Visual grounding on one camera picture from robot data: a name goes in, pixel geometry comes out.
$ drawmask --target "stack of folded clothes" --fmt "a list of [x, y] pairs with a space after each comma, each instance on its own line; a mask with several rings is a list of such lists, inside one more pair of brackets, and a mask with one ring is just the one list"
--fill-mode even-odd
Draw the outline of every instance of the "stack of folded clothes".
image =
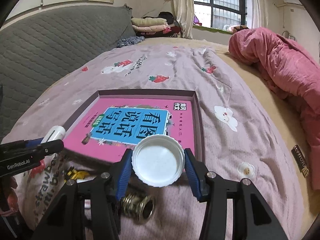
[[179, 24], [169, 12], [161, 12], [158, 18], [132, 18], [131, 22], [136, 35], [145, 38], [178, 37], [181, 32]]

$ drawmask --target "pink book cover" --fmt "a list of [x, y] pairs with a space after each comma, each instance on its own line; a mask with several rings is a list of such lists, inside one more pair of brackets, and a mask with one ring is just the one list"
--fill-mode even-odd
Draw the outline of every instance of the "pink book cover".
[[190, 101], [99, 98], [76, 122], [63, 140], [65, 148], [108, 163], [120, 161], [127, 148], [152, 134], [167, 134], [195, 151]]

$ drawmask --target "metal pipe fitting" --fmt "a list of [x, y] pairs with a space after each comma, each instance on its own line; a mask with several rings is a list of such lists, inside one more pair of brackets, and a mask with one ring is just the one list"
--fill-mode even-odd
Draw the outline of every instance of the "metal pipe fitting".
[[153, 214], [155, 199], [150, 195], [128, 193], [121, 199], [122, 212], [124, 215], [143, 223]]

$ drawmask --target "windowsill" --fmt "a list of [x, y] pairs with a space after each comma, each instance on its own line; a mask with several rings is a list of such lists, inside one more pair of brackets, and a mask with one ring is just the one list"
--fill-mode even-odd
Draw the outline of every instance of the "windowsill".
[[208, 27], [203, 27], [203, 26], [193, 25], [192, 27], [195, 28], [195, 29], [201, 30], [201, 31], [209, 31], [209, 32], [212, 32], [212, 33], [223, 33], [223, 34], [229, 34], [229, 35], [233, 34], [233, 33], [230, 33], [230, 32], [223, 31], [223, 30], [214, 29], [214, 28], [208, 28]]

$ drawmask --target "brown label tag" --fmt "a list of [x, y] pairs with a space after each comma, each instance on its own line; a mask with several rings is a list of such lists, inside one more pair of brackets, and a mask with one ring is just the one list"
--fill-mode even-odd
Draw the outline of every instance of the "brown label tag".
[[292, 150], [291, 150], [293, 157], [295, 158], [300, 172], [302, 172], [303, 176], [306, 178], [309, 174], [309, 169], [307, 167], [307, 162], [306, 159], [304, 158], [300, 148], [298, 145], [296, 145]]

